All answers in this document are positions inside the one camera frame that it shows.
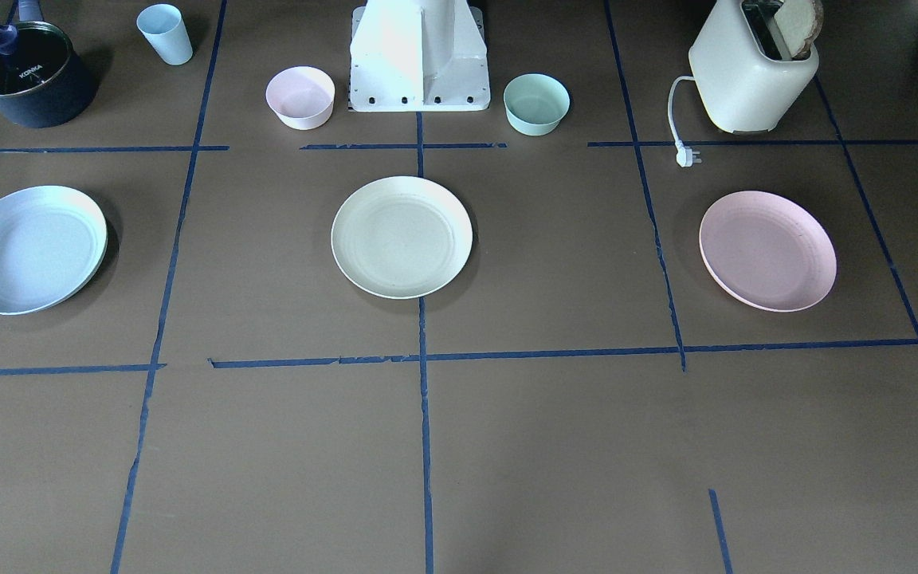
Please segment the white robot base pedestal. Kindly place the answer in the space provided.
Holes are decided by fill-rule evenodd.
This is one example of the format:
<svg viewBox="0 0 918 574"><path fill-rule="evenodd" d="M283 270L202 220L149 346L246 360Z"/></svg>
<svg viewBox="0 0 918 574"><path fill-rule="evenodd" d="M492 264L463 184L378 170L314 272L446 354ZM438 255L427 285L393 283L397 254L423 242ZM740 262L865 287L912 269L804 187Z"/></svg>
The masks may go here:
<svg viewBox="0 0 918 574"><path fill-rule="evenodd" d="M479 112L489 107L480 7L368 1L352 12L347 101L355 112Z"/></svg>

